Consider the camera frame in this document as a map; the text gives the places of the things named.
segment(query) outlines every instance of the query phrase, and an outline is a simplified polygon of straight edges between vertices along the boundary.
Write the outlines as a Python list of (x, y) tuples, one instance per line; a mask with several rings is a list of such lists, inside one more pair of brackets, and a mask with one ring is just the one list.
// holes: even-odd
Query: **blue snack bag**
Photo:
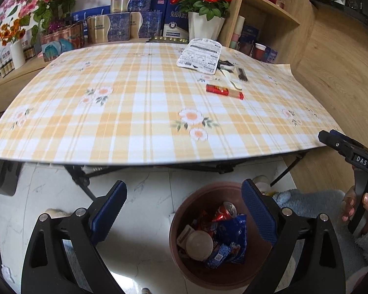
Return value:
[(215, 238), (232, 249), (225, 262), (244, 264), (247, 249), (247, 215), (239, 214), (234, 219), (219, 221)]
[(213, 252), (204, 261), (209, 269), (216, 269), (232, 251), (230, 247), (218, 241), (213, 241)]

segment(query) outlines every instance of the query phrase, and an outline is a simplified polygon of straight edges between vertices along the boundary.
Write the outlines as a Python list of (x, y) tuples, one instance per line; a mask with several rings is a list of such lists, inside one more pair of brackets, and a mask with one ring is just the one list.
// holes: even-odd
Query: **round lid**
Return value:
[(255, 47), (259, 50), (262, 50), (262, 51), (266, 50), (266, 47), (264, 45), (259, 44), (259, 43), (255, 43)]
[(185, 249), (191, 259), (204, 261), (213, 252), (213, 239), (205, 231), (198, 230), (192, 232), (188, 236)]

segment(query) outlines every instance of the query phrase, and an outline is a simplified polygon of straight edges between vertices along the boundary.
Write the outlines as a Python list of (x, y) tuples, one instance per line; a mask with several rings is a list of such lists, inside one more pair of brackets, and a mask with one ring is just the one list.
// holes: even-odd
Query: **white vase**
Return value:
[(14, 44), (10, 46), (10, 52), (13, 58), (15, 69), (20, 68), (24, 63), (26, 63), (21, 40), (17, 40)]
[(189, 40), (211, 39), (216, 41), (224, 22), (223, 17), (215, 16), (207, 21), (206, 14), (199, 15), (195, 12), (188, 12)]

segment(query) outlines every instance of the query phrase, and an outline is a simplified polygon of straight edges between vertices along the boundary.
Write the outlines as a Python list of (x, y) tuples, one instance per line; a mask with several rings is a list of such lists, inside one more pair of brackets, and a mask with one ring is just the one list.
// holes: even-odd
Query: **red cylindrical package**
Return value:
[(241, 100), (244, 99), (244, 95), (242, 94), (242, 92), (239, 92), (239, 91), (234, 90), (234, 89), (229, 89), (229, 88), (226, 88), (226, 87), (216, 86), (216, 85), (207, 84), (206, 85), (206, 92), (219, 94), (219, 95), (224, 95), (224, 96), (235, 97), (235, 98), (238, 98), (238, 99), (241, 99)]
[(235, 217), (237, 217), (236, 207), (232, 202), (225, 201), (218, 208), (212, 221), (216, 222), (216, 221), (230, 220), (234, 219)]

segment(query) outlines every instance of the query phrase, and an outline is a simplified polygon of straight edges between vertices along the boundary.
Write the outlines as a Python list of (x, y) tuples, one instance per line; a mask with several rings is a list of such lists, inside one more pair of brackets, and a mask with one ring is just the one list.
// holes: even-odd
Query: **checkered tablecloth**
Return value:
[(134, 43), (63, 53), (20, 92), (0, 119), (0, 159), (148, 165), (265, 156), (322, 146), (340, 130), (289, 65), (224, 48), (245, 69), (244, 100), (217, 71), (179, 68), (185, 45)]

